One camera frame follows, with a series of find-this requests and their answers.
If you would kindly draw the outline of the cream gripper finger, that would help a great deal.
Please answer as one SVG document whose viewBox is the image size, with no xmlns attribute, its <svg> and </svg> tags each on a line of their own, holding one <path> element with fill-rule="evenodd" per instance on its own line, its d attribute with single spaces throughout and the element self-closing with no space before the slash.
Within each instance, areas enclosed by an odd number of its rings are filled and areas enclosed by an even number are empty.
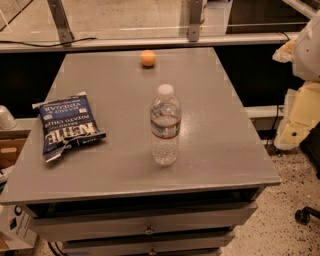
<svg viewBox="0 0 320 256">
<path fill-rule="evenodd" d="M 280 63 L 292 62 L 294 58 L 295 43 L 295 39 L 290 39 L 274 52 L 272 59 Z"/>
<path fill-rule="evenodd" d="M 285 95 L 284 116 L 278 126 L 274 146 L 280 150 L 297 147 L 320 122 L 320 84 L 305 82 Z"/>
</svg>

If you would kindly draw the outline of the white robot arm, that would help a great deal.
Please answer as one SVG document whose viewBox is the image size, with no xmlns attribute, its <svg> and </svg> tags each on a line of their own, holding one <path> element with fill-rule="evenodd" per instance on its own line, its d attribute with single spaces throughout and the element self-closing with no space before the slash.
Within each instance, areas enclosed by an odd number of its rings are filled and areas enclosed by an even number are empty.
<svg viewBox="0 0 320 256">
<path fill-rule="evenodd" d="M 320 11 L 296 39 L 275 51 L 272 59 L 292 63 L 293 74 L 304 83 L 289 89 L 284 100 L 284 116 L 277 128 L 274 146 L 280 150 L 297 147 L 320 122 Z"/>
</svg>

